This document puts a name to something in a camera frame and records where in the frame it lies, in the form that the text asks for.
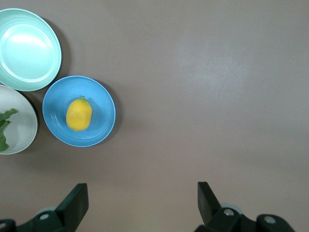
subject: plate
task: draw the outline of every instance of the plate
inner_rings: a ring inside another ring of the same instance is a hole
[[[11,123],[3,130],[9,148],[0,154],[15,154],[33,142],[38,130],[37,115],[30,102],[14,89],[0,85],[0,99],[0,113],[11,108],[18,111],[10,116]]]
[[[90,125],[73,131],[66,123],[69,105],[84,96],[92,108]],[[102,142],[112,131],[116,109],[112,97],[99,82],[85,76],[67,76],[53,83],[43,100],[43,117],[50,132],[72,146],[92,146]]]
[[[23,9],[0,11],[0,82],[16,90],[46,87],[59,72],[61,49],[52,28]]]

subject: gray table surface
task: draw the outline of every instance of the gray table surface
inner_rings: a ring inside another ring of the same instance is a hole
[[[0,218],[18,224],[86,182],[78,232],[191,232],[197,182],[254,219],[309,231],[309,1],[2,0],[43,17],[63,53],[114,98],[104,142],[59,141],[42,117],[29,148],[0,157]]]

